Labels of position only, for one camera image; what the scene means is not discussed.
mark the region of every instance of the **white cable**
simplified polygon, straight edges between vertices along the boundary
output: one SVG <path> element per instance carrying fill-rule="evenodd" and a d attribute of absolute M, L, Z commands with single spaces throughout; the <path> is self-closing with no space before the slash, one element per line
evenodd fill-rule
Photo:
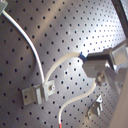
<path fill-rule="evenodd" d="M 30 40 L 30 38 L 28 37 L 28 35 L 25 33 L 25 31 L 19 26 L 19 24 L 10 16 L 8 15 L 4 10 L 3 10 L 3 15 L 10 21 L 12 22 L 13 25 L 15 25 L 15 27 L 21 32 L 21 34 L 25 37 L 25 39 L 27 40 L 28 44 L 30 45 L 30 47 L 33 50 L 33 53 L 35 55 L 35 58 L 37 60 L 38 66 L 39 66 L 39 70 L 40 70 L 40 75 L 41 75 L 41 83 L 43 85 L 44 83 L 44 74 L 43 74 L 43 69 L 41 66 L 41 61 L 39 58 L 39 55 L 36 51 L 35 46 L 33 45 L 32 41 Z"/>
<path fill-rule="evenodd" d="M 69 58 L 72 58 L 72 57 L 79 57 L 80 53 L 77 53 L 77 52 L 71 52 L 71 53 L 68 53 L 66 55 L 64 55 L 63 57 L 61 57 L 58 61 L 56 61 L 52 67 L 50 68 L 50 70 L 48 71 L 46 77 L 45 77 L 45 82 L 44 82 L 44 85 L 48 82 L 51 74 L 53 73 L 53 71 L 60 65 L 62 64 L 64 61 L 66 61 L 67 59 Z"/>
<path fill-rule="evenodd" d="M 88 92 L 86 92 L 86 93 L 84 93 L 84 94 L 82 94 L 82 95 L 80 95 L 80 96 L 74 97 L 74 98 L 68 100 L 67 102 L 65 102 L 65 103 L 61 106 L 61 109 L 60 109 L 60 111 L 59 111 L 59 114 L 58 114 L 58 123 L 61 124 L 61 113 L 62 113 L 63 109 L 64 109 L 68 104 L 71 104 L 72 102 L 75 102 L 75 101 L 77 101 L 77 100 L 80 100 L 80 99 L 83 99 L 83 98 L 87 97 L 88 95 L 90 95 L 90 94 L 94 91 L 95 87 L 96 87 L 96 83 L 95 83 L 95 79 L 94 79 L 93 84 L 92 84 L 90 90 L 88 90 Z"/>

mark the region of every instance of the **pegboard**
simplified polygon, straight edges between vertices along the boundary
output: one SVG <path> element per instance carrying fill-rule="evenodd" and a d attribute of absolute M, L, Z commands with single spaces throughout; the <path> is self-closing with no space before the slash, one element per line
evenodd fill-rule
<path fill-rule="evenodd" d="M 8 0 L 6 11 L 33 41 L 44 75 L 69 52 L 99 52 L 125 40 L 116 11 L 110 0 Z M 63 103 L 92 85 L 82 61 L 72 58 L 51 75 L 56 93 L 43 101 L 24 106 L 21 90 L 41 83 L 37 62 L 20 32 L 0 17 L 0 127 L 57 128 Z M 103 99 L 103 112 L 87 121 L 87 110 L 97 96 Z M 105 84 L 96 87 L 85 99 L 68 105 L 62 113 L 64 128 L 107 128 L 118 96 Z"/>
<path fill-rule="evenodd" d="M 124 8 L 126 18 L 128 20 L 128 9 L 127 9 L 128 1 L 127 0 L 121 0 L 121 3 L 122 3 L 122 6 Z"/>

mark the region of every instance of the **bolt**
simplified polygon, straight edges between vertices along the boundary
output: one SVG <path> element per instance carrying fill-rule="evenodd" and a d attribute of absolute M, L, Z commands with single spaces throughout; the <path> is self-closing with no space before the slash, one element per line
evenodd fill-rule
<path fill-rule="evenodd" d="M 51 89 L 51 90 L 55 90 L 55 85 L 51 85 L 51 86 L 50 86 L 50 89 Z"/>

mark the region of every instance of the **metal bracket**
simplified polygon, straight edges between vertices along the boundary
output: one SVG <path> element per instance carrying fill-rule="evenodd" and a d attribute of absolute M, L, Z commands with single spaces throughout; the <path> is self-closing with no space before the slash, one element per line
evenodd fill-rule
<path fill-rule="evenodd" d="M 103 111 L 101 95 L 97 98 L 92 107 L 89 109 L 87 113 L 88 119 L 90 120 L 93 115 L 100 116 L 100 111 Z"/>
<path fill-rule="evenodd" d="M 6 0 L 0 0 L 0 15 L 2 14 L 3 10 L 7 7 L 8 2 Z"/>
<path fill-rule="evenodd" d="M 55 91 L 54 80 L 47 82 L 45 87 L 42 87 L 42 85 L 35 85 L 33 87 L 26 88 L 22 90 L 24 105 L 34 102 L 40 105 L 42 104 L 42 98 L 44 98 L 45 101 L 48 101 L 48 97 L 54 94 Z"/>

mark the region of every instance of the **perforated metal panel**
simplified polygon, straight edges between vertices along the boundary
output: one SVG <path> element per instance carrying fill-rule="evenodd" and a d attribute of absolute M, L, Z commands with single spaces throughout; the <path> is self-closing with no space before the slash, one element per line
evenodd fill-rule
<path fill-rule="evenodd" d="M 125 39 L 110 0 L 8 0 L 6 11 L 32 39 L 42 62 L 44 75 L 56 60 L 69 52 L 99 52 Z M 40 84 L 37 62 L 20 32 L 0 17 L 0 127 L 57 128 L 61 105 L 91 87 L 82 61 L 72 58 L 51 75 L 56 94 L 42 105 L 23 105 L 21 90 Z M 87 110 L 97 96 L 103 112 L 87 121 Z M 68 105 L 62 113 L 64 128 L 107 128 L 118 96 L 109 85 L 96 87 L 93 94 Z"/>

